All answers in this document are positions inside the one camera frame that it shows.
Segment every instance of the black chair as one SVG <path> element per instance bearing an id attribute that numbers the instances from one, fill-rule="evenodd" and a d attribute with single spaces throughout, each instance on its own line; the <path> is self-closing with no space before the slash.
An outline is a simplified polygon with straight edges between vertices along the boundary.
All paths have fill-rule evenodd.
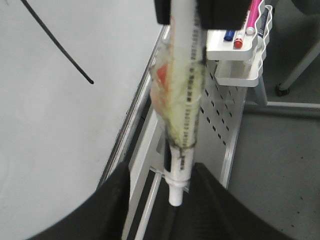
<path id="1" fill-rule="evenodd" d="M 234 198 L 196 163 L 189 194 L 177 212 L 170 240 L 292 240 Z"/>
<path id="2" fill-rule="evenodd" d="M 81 206 L 28 240 L 120 240 L 128 213 L 129 195 L 128 164 L 122 162 Z"/>
<path id="3" fill-rule="evenodd" d="M 291 0 L 297 9 L 305 15 L 320 14 L 320 1 L 318 0 Z"/>

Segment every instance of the marker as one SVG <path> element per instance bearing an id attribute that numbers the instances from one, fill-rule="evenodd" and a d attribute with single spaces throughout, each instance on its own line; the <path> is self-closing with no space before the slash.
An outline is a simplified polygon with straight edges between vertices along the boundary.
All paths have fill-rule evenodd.
<path id="1" fill-rule="evenodd" d="M 231 42 L 234 39 L 235 32 L 236 31 L 233 30 L 226 30 L 223 39 L 227 42 Z"/>
<path id="2" fill-rule="evenodd" d="M 250 15 L 246 26 L 246 34 L 252 35 L 255 33 L 255 23 L 259 17 L 259 4 L 261 0 L 253 0 L 250 7 Z"/>
<path id="3" fill-rule="evenodd" d="M 244 23 L 242 25 L 241 30 L 236 32 L 236 37 L 233 42 L 233 45 L 236 49 L 242 48 L 242 45 L 244 43 L 244 37 L 246 34 L 246 28 L 247 28 L 247 23 L 248 23 L 248 18 L 249 18 L 250 10 L 248 10 L 247 15 L 245 17 Z"/>
<path id="4" fill-rule="evenodd" d="M 268 14 L 269 14 L 269 9 L 266 8 L 261 16 L 261 27 L 258 31 L 258 43 L 257 43 L 257 48 L 261 48 L 262 44 L 264 42 L 264 34 L 265 34 L 265 29 L 266 29 L 266 24 L 267 24 L 267 19 L 268 19 Z"/>

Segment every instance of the white plastic holder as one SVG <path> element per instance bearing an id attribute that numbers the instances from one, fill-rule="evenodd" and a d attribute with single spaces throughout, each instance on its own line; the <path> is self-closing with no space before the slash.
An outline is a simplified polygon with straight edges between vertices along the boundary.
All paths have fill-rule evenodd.
<path id="1" fill-rule="evenodd" d="M 215 71 L 215 78 L 220 85 L 237 87 L 256 87 L 259 84 L 259 78 L 263 73 L 263 62 L 267 56 L 266 48 L 269 43 L 269 33 L 272 28 L 272 9 L 271 5 L 260 4 L 259 19 L 265 8 L 269 10 L 267 22 L 264 30 L 263 43 L 260 49 L 252 51 L 253 58 L 251 64 L 246 64 L 242 60 L 220 60 Z"/>
<path id="2" fill-rule="evenodd" d="M 258 30 L 262 25 L 261 12 L 265 10 L 265 0 L 259 4 L 259 17 L 255 22 L 253 35 L 245 34 L 241 48 L 234 47 L 234 41 L 225 41 L 226 30 L 209 30 L 206 41 L 208 60 L 245 61 L 252 58 L 258 44 Z"/>

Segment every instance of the red marker cap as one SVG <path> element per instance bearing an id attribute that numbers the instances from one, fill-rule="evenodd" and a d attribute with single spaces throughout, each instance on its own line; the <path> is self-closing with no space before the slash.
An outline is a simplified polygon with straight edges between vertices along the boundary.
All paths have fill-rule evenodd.
<path id="1" fill-rule="evenodd" d="M 236 40 L 234 40 L 233 45 L 236 49 L 240 49 L 242 48 L 242 43 L 243 43 L 243 40 L 241 38 L 237 38 Z"/>

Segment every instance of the pink marker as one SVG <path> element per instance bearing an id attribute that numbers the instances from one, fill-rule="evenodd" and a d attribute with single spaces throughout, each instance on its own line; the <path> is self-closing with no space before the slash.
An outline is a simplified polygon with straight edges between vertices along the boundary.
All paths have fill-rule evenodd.
<path id="1" fill-rule="evenodd" d="M 250 7 L 250 15 L 248 19 L 248 23 L 246 25 L 246 34 L 252 35 L 255 33 L 255 23 L 259 17 L 259 4 L 261 0 L 252 0 Z"/>

